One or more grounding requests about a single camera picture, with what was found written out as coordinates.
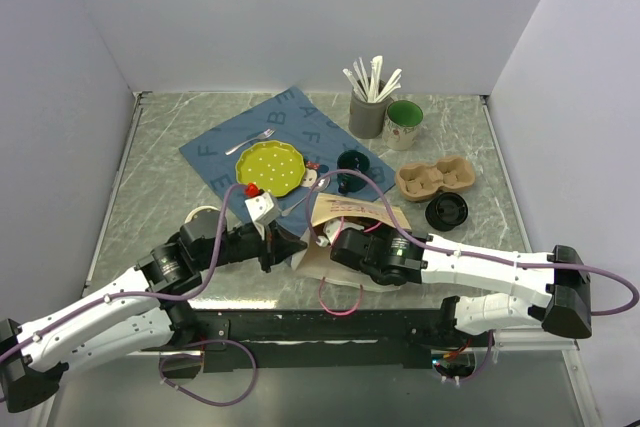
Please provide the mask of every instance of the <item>black lid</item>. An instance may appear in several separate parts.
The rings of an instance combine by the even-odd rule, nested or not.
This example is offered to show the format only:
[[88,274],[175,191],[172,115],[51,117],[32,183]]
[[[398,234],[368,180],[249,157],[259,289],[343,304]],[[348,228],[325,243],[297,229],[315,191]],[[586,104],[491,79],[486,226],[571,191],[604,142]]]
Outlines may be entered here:
[[464,199],[453,192],[443,192],[433,199],[424,211],[429,225],[447,232],[467,220],[469,208]]

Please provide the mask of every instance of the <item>marble countertop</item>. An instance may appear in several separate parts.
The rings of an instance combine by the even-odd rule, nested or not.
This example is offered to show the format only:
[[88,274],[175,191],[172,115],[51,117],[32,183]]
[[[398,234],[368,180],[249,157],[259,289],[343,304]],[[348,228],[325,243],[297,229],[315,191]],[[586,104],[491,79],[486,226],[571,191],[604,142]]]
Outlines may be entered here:
[[[219,207],[220,199],[200,179],[178,148],[202,132],[270,98],[267,93],[143,94],[133,143],[124,166],[107,229],[87,292],[95,291],[164,243],[182,225],[186,214],[200,205]],[[315,106],[348,131],[350,94],[307,94]],[[445,155],[469,159],[476,183],[464,197],[469,218],[444,237],[467,244],[523,251],[513,204],[507,188],[484,107],[478,96],[400,95],[424,111],[423,130],[409,151],[389,150],[380,138],[362,143],[394,169],[416,161],[435,162]],[[404,200],[393,188],[387,193],[400,207],[412,229],[430,231],[424,218],[427,202]],[[238,219],[227,214],[229,225]],[[257,260],[221,266],[211,284],[191,301],[201,309],[319,309],[318,281],[300,278],[285,264],[270,274]],[[482,291],[447,284],[408,284],[395,292],[365,292],[362,308],[438,308],[452,295],[482,295]],[[358,290],[325,286],[323,300],[331,308],[354,304]]]

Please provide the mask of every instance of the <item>gray cup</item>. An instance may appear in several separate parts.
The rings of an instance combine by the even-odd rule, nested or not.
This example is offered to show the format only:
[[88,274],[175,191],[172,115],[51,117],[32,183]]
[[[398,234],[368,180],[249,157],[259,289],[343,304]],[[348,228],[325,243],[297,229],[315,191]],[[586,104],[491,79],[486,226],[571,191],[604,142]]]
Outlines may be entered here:
[[[378,92],[380,92],[385,85],[386,83],[381,80],[378,86]],[[384,114],[391,102],[393,102],[393,99],[387,97],[382,102],[370,104],[360,100],[352,91],[351,105],[349,106],[349,130],[351,133],[359,139],[373,139],[377,137],[380,132],[382,132]]]

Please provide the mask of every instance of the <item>red cap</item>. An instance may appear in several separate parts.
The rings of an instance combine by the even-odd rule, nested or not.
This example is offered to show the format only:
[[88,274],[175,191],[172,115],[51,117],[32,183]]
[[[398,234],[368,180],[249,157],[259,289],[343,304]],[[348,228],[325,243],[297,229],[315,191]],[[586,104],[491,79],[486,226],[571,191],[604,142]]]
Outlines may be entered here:
[[247,185],[246,189],[244,189],[244,193],[247,195],[247,197],[249,197],[250,199],[253,199],[254,197],[257,197],[258,195],[260,195],[260,189],[256,184],[252,182],[249,185]]

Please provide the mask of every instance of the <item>white cup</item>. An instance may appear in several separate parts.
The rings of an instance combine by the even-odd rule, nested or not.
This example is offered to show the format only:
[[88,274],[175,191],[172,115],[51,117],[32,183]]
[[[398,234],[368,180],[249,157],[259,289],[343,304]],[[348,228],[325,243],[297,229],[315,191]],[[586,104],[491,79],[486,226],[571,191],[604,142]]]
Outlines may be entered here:
[[420,106],[408,100],[396,100],[387,108],[382,140],[390,149],[407,150],[420,132],[422,118]]

